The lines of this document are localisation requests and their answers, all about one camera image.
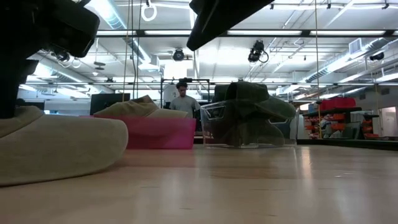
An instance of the dark hair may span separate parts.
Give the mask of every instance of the dark hair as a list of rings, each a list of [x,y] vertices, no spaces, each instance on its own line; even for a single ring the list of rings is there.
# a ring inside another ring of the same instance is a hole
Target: dark hair
[[[185,82],[179,82],[179,83],[176,84],[175,87],[177,87],[177,89],[179,89],[181,86],[185,87],[185,88],[188,88],[188,85]]]

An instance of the clear plastic bin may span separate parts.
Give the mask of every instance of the clear plastic bin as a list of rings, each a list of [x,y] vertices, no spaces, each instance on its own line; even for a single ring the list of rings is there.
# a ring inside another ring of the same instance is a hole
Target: clear plastic bin
[[[261,106],[238,100],[202,106],[200,112],[205,147],[250,149],[296,146],[299,109],[294,113],[291,107],[290,119],[284,119],[286,116],[278,114],[283,106],[276,106],[275,101]]]

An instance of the ceiling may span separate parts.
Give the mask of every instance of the ceiling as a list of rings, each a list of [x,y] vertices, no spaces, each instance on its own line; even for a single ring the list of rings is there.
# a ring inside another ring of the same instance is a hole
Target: ceiling
[[[112,29],[99,13],[100,10],[104,9],[95,7],[95,2],[107,1],[92,0],[86,6],[99,15],[101,19],[100,30]],[[141,3],[145,5],[145,1],[133,1],[132,15],[130,16],[128,16],[128,12],[131,10],[129,8],[131,1],[109,0],[109,2],[129,29],[175,30],[191,29],[192,26],[188,0],[152,1],[157,9],[157,15],[152,21],[145,21],[140,15],[140,10],[142,10],[140,5]],[[388,0],[390,6],[387,9],[381,9],[384,0],[331,0],[331,9],[325,8],[327,2],[327,0],[318,1],[317,22],[313,0],[276,0],[273,10],[270,10],[270,6],[267,6],[233,29],[398,29],[398,20],[396,19],[398,0]],[[152,9],[145,10],[147,17],[150,17],[152,12]],[[291,83],[301,82],[309,71],[316,69],[317,66],[321,68],[328,60],[338,57],[339,54],[348,50],[349,43],[357,38],[219,37],[195,52],[198,69],[196,73],[194,71],[194,52],[186,47],[187,39],[187,37],[135,38],[135,41],[149,57],[159,59],[158,66],[160,68],[155,70],[153,67],[150,67],[151,69],[147,69],[145,66],[137,67],[142,65],[142,62],[137,57],[133,57],[133,60],[130,58],[132,48],[126,46],[126,42],[119,37],[99,38],[98,43],[91,47],[85,58],[77,59],[71,65],[70,62],[63,64],[67,68],[61,67],[55,58],[47,52],[38,52],[35,57],[48,59],[43,61],[43,63],[47,62],[45,66],[57,68],[56,70],[62,70],[63,74],[70,74],[73,77],[79,76],[81,82],[104,82],[108,78],[113,78],[115,82],[133,82],[135,73],[138,82],[160,82],[167,65],[175,63],[172,60],[175,49],[183,49],[184,54],[188,56],[188,60],[180,62],[179,66],[187,69],[186,75],[190,78],[208,78],[211,82],[224,83],[237,81],[239,78],[251,82]],[[251,65],[248,62],[248,54],[257,40],[264,42],[266,52],[269,54],[269,61]],[[346,77],[366,70],[366,68],[375,67],[396,58],[395,44],[388,45],[383,51],[385,53],[384,60],[368,60],[365,63],[363,57],[357,58],[349,65],[342,66],[333,73],[321,77],[320,82],[339,82]],[[96,70],[95,61],[105,63],[104,70]],[[376,76],[379,74],[381,74],[381,70],[373,73]],[[28,83],[48,82],[51,79],[60,83],[76,81],[73,79],[65,81],[65,76],[58,73],[58,75],[52,75],[46,79],[40,77],[40,75],[32,75],[28,78]],[[42,85],[41,87],[53,88],[53,85]],[[107,90],[119,90],[122,87],[121,85],[114,85],[105,88]],[[276,90],[280,87],[281,85],[270,85],[269,89]],[[309,87],[301,86],[292,93],[299,95],[300,93],[311,92]],[[139,85],[139,89],[155,90],[159,88],[160,85]]]

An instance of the person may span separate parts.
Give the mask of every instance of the person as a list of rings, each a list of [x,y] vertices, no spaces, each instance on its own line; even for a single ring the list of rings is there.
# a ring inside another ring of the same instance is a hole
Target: person
[[[180,96],[171,102],[170,109],[187,112],[188,118],[194,118],[193,111],[198,111],[200,109],[200,105],[194,98],[187,96],[187,86],[188,85],[185,82],[177,83],[176,87]]]

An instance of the white ceiling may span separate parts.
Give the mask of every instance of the white ceiling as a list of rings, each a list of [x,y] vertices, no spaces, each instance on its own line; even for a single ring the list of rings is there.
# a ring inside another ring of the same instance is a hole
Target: white ceiling
[[[398,6],[398,0],[388,0],[391,6]],[[116,10],[119,12],[121,19],[127,23],[127,12],[129,10],[129,1],[114,0]],[[173,1],[152,1],[154,4],[165,4],[170,7],[157,6],[157,16],[153,21],[146,22],[140,19],[140,7],[133,7],[133,29],[190,29],[190,10],[188,10],[188,0],[173,0]],[[258,11],[251,17],[247,18],[236,25],[235,29],[281,29],[288,18],[294,13],[290,22],[286,25],[286,29],[314,29],[315,28],[315,11],[294,11],[293,9],[299,3],[299,0],[276,0],[274,2],[275,9],[270,10],[269,7]],[[303,5],[309,5],[312,0],[303,0]],[[332,0],[332,5],[344,6],[349,3],[349,0]],[[382,4],[384,0],[356,0],[357,4],[354,7],[368,7],[375,6],[375,4]],[[280,10],[279,6],[282,4],[291,4],[290,10]],[[88,9],[97,13],[95,9],[88,6]],[[325,25],[331,21],[338,13],[339,9],[319,9],[318,10],[318,28],[328,29],[398,29],[398,20],[396,14],[398,9],[392,7],[388,9],[348,9],[346,12],[337,18],[328,27]],[[101,18],[100,29],[110,29],[110,26]],[[267,52],[270,55],[269,62],[262,67],[254,68],[248,62],[249,49],[256,40],[262,40],[265,45],[272,42],[273,38],[232,38],[220,37],[212,40],[198,50],[197,60],[199,61],[200,78],[209,78],[215,82],[230,82],[236,81],[238,78],[246,77],[246,80],[253,82],[297,82],[303,75],[317,66],[317,59],[319,66],[324,61],[335,57],[339,53],[348,49],[348,44],[352,42],[353,38],[335,38],[318,39],[301,39],[297,43],[304,41],[305,47],[297,52],[289,59],[296,49],[299,47],[294,43],[297,38],[277,38]],[[79,68],[68,67],[68,69],[77,72],[91,80],[103,81],[107,77],[114,77],[115,80],[120,81],[125,74],[127,80],[131,80],[134,76],[134,66],[130,59],[131,48],[126,48],[126,43],[121,38],[100,38],[98,41],[98,49],[93,45],[88,55],[81,58],[82,65]],[[160,64],[172,63],[171,54],[177,48],[183,49],[184,53],[193,57],[193,52],[186,47],[187,38],[185,37],[141,37],[139,45],[149,55],[154,54],[160,58]],[[386,60],[390,60],[395,56],[395,49],[389,49],[386,52]],[[103,71],[96,71],[94,61],[106,63]],[[284,62],[278,71],[273,71],[278,67],[278,64]],[[364,70],[364,60],[360,60],[350,68],[344,68],[338,72],[344,72],[344,75],[352,75]],[[192,70],[193,65],[188,68],[188,76],[194,76]],[[94,76],[93,72],[98,72],[99,75]],[[148,72],[144,70],[138,71],[138,76],[142,77],[141,81],[151,82],[153,80],[160,81],[159,72]]]

